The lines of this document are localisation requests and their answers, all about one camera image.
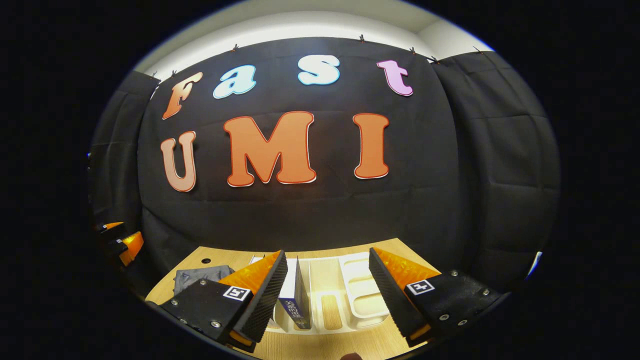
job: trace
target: letter m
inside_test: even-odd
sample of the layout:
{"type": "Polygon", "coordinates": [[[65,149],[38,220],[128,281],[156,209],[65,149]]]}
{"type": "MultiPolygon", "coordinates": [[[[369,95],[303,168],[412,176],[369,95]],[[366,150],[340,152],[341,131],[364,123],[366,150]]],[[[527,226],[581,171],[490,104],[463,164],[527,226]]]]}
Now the letter m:
{"type": "Polygon", "coordinates": [[[227,121],[224,129],[231,139],[230,186],[251,186],[254,176],[249,174],[247,160],[263,183],[271,180],[276,161],[280,171],[276,178],[283,184],[304,184],[316,180],[316,172],[309,165],[308,130],[314,116],[306,111],[284,113],[271,138],[267,141],[251,117],[237,117],[227,121]]]}

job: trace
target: light blue letter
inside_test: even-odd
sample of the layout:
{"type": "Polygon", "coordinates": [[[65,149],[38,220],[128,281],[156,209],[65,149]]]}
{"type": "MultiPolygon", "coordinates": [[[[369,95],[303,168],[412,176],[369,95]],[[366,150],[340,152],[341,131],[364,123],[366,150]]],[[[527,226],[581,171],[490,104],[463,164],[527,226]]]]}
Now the light blue letter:
{"type": "Polygon", "coordinates": [[[298,79],[304,85],[333,84],[340,77],[340,71],[335,68],[338,65],[340,60],[333,55],[307,55],[298,61],[298,67],[304,70],[298,79]]]}
{"type": "Polygon", "coordinates": [[[222,82],[213,90],[213,97],[222,99],[231,94],[244,94],[251,90],[255,86],[254,73],[253,65],[242,65],[227,71],[220,78],[222,82]]]}

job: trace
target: folded fabric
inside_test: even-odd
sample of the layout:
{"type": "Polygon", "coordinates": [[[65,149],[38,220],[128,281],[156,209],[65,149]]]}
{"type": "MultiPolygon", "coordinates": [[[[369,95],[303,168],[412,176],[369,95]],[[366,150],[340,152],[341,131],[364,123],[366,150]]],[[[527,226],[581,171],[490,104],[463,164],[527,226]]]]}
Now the folded fabric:
{"type": "Polygon", "coordinates": [[[219,281],[220,279],[233,273],[234,269],[230,268],[228,265],[220,265],[201,269],[178,270],[175,274],[175,287],[173,289],[173,296],[178,295],[180,291],[186,289],[189,285],[200,279],[219,281]]]}

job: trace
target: white ceiling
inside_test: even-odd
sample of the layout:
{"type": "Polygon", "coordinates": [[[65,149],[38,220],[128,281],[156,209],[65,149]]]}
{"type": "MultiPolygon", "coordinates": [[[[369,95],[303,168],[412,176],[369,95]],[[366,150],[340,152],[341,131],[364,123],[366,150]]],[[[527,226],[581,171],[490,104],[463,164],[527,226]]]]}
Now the white ceiling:
{"type": "Polygon", "coordinates": [[[247,0],[212,14],[176,34],[147,55],[135,70],[144,72],[160,59],[206,34],[265,15],[298,11],[342,12],[386,22],[418,33],[440,17],[399,0],[247,0]]]}

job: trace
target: white wall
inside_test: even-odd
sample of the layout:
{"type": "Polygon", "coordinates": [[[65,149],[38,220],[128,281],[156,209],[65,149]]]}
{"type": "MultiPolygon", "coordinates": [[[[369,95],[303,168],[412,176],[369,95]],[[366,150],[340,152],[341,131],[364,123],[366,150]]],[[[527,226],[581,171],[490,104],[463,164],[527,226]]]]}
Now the white wall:
{"type": "Polygon", "coordinates": [[[474,46],[480,51],[493,51],[480,39],[444,19],[430,24],[418,32],[418,36],[432,50],[432,55],[438,59],[473,53],[476,51],[474,46]]]}
{"type": "Polygon", "coordinates": [[[209,33],[177,49],[145,73],[165,80],[172,70],[180,71],[211,56],[239,47],[282,38],[340,37],[379,42],[432,56],[432,48],[416,33],[366,17],[337,12],[287,12],[239,22],[209,33]]]}

